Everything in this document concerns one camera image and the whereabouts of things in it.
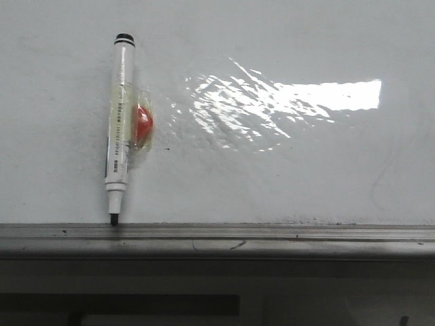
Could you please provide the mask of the white whiteboard marker pen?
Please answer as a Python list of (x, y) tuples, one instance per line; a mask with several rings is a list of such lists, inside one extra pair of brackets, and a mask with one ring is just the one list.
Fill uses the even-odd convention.
[(114, 69), (111, 83), (105, 189), (108, 195), (110, 224), (116, 226), (128, 185), (131, 149), (131, 122), (135, 104), (135, 40), (120, 33), (114, 41)]

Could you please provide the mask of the aluminium whiteboard tray frame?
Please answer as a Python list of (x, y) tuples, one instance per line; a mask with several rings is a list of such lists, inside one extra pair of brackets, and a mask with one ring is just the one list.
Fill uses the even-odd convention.
[(4, 259), (431, 260), (431, 225), (4, 223)]

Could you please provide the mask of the red round magnet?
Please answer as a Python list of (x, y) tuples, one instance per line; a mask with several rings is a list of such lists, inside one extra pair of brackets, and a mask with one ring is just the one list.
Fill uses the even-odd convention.
[(149, 141), (154, 129), (152, 112), (142, 104), (137, 103), (132, 111), (131, 140), (136, 147), (143, 147)]

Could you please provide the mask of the white whiteboard surface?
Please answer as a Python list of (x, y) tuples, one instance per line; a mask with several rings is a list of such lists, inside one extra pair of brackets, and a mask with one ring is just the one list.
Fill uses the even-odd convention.
[(119, 33), (154, 116), (121, 222), (434, 223), (433, 1), (2, 1), (2, 222), (108, 221)]

